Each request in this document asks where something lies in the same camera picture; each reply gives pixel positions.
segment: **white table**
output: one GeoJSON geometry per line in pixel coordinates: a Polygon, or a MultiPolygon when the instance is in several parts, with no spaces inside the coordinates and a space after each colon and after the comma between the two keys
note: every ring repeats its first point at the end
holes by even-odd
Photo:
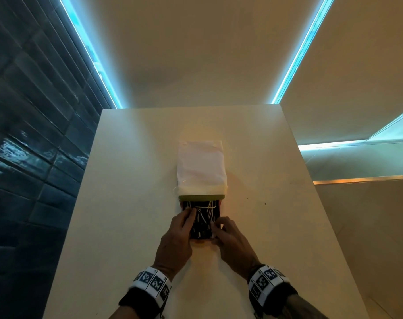
{"type": "MultiPolygon", "coordinates": [[[[153,263],[179,211],[179,140],[222,140],[221,214],[263,263],[330,318],[368,318],[278,105],[104,110],[44,318],[108,318],[153,263]]],[[[253,318],[246,282],[209,243],[193,244],[172,285],[166,318],[253,318]]]]}

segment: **tattooed arm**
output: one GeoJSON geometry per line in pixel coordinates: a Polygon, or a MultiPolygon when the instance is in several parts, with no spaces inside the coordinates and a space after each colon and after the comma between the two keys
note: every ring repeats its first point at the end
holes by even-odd
{"type": "Polygon", "coordinates": [[[327,317],[298,294],[294,294],[287,298],[278,319],[327,319],[327,317]]]}

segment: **hand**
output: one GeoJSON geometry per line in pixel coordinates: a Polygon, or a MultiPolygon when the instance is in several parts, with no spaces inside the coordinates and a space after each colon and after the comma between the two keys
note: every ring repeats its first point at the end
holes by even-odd
{"type": "Polygon", "coordinates": [[[173,217],[169,230],[160,241],[152,267],[160,270],[170,281],[193,254],[193,249],[189,244],[189,233],[193,227],[196,213],[197,209],[187,208],[173,217]]]}
{"type": "Polygon", "coordinates": [[[212,244],[219,246],[220,257],[234,272],[248,280],[250,272],[261,263],[235,221],[229,217],[219,217],[215,223],[210,222],[210,227],[216,235],[212,244]]]}

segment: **white pouch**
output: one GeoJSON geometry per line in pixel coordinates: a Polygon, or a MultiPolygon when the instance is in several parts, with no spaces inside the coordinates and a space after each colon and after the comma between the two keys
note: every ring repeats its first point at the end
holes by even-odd
{"type": "Polygon", "coordinates": [[[227,188],[222,141],[179,142],[179,196],[225,195],[227,188]]]}

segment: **wristband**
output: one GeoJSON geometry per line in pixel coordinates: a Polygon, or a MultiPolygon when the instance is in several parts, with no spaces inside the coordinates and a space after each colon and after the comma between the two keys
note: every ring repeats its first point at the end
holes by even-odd
{"type": "Polygon", "coordinates": [[[252,275],[249,282],[249,299],[255,312],[277,317],[283,310],[287,298],[297,291],[290,280],[276,268],[263,265],[252,275]]]}
{"type": "Polygon", "coordinates": [[[166,275],[148,267],[136,276],[119,306],[133,308],[141,319],[153,319],[163,311],[171,289],[172,284],[166,275]]]}

